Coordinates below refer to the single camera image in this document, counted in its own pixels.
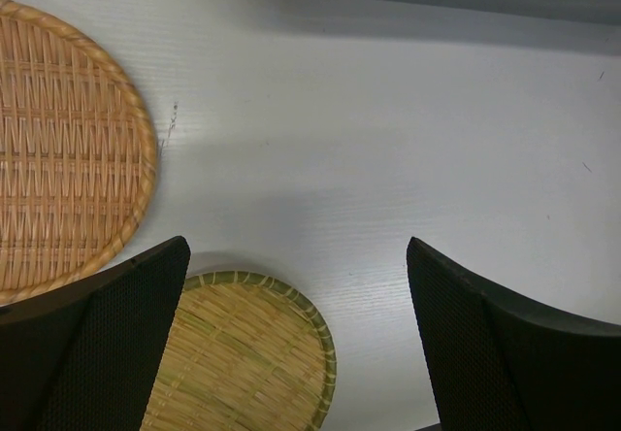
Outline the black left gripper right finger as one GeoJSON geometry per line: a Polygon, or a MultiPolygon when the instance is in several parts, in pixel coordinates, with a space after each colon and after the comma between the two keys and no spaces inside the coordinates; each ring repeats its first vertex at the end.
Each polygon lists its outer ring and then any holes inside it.
{"type": "Polygon", "coordinates": [[[407,266],[442,429],[619,429],[619,325],[530,299],[417,238],[407,266]]]}

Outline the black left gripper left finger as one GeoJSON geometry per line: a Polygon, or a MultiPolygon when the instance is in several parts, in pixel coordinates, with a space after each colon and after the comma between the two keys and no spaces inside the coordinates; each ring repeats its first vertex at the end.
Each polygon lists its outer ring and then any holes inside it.
{"type": "Polygon", "coordinates": [[[189,259],[177,236],[3,306],[2,429],[140,429],[189,259]]]}

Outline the round green-rimmed bamboo tray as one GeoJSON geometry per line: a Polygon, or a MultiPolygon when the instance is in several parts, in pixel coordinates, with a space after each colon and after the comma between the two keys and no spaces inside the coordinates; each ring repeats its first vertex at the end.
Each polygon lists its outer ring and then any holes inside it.
{"type": "Polygon", "coordinates": [[[248,271],[188,278],[142,427],[318,430],[337,356],[328,324],[299,290],[248,271]]]}

